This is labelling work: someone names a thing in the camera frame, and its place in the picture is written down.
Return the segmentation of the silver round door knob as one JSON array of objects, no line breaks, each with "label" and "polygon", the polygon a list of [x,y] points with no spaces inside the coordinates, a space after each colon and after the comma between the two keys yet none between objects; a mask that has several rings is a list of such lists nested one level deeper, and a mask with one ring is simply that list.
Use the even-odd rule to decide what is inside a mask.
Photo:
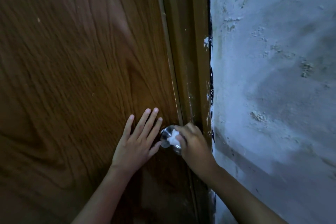
[{"label": "silver round door knob", "polygon": [[170,125],[161,131],[161,147],[171,148],[177,155],[182,154],[180,142],[177,140],[179,132],[175,129],[175,125]]}]

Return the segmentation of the person's left forearm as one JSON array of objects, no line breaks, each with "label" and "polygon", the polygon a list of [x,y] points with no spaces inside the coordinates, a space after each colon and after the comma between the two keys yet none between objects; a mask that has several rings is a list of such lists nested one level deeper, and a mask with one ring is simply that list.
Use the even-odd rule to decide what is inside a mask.
[{"label": "person's left forearm", "polygon": [[108,224],[138,166],[112,165],[99,187],[71,224]]}]

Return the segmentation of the person's right forearm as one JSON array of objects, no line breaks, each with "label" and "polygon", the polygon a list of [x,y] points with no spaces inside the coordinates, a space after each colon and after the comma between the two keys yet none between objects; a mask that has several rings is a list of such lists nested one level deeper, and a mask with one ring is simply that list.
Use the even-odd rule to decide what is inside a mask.
[{"label": "person's right forearm", "polygon": [[197,175],[220,197],[238,224],[288,224],[219,165]]}]

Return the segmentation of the brown wooden door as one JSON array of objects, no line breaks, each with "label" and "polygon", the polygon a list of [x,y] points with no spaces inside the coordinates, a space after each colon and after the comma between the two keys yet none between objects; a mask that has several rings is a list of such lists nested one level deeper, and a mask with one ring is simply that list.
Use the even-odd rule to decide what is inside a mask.
[{"label": "brown wooden door", "polygon": [[178,124],[159,0],[0,0],[0,224],[70,224],[130,115]]}]

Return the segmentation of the person's right hand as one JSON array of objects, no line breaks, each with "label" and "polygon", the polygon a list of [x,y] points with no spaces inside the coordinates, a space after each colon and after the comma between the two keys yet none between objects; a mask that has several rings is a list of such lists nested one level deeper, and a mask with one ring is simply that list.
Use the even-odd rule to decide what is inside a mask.
[{"label": "person's right hand", "polygon": [[196,125],[194,148],[192,152],[182,158],[191,171],[193,171],[204,183],[208,183],[209,180],[211,180],[217,164],[202,132]]}]

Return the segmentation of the brown wooden door frame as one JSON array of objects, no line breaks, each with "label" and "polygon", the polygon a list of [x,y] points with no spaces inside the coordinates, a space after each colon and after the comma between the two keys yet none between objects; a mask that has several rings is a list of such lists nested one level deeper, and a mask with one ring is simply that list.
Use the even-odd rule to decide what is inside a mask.
[{"label": "brown wooden door frame", "polygon": [[[169,68],[176,100],[178,124],[193,122],[204,133],[212,148],[211,68],[209,0],[159,0],[162,12]],[[208,187],[185,164],[172,148],[161,148],[164,167],[172,167],[187,176],[177,182],[187,186],[191,204],[177,194],[166,212],[172,224],[213,224],[213,203]]]}]

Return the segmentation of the person's left hand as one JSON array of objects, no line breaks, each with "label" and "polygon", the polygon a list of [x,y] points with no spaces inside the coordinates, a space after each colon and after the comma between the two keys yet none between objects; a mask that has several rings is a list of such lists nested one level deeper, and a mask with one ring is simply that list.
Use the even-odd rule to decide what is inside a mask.
[{"label": "person's left hand", "polygon": [[[163,119],[161,117],[156,119],[158,134],[162,121]],[[157,138],[158,134],[154,140],[139,140],[139,127],[138,122],[128,140],[123,140],[122,135],[113,155],[111,166],[138,166],[140,169],[151,158],[151,156],[148,156],[148,152],[149,149],[155,145],[154,140]]]}]

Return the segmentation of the white cleaning cloth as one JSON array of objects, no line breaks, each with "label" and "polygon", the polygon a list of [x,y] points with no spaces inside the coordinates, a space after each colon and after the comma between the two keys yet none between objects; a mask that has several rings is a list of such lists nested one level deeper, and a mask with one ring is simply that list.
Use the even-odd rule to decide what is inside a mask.
[{"label": "white cleaning cloth", "polygon": [[169,142],[170,146],[181,148],[181,144],[177,139],[178,135],[180,135],[180,133],[176,129],[173,129],[171,135],[167,138],[167,141]]}]

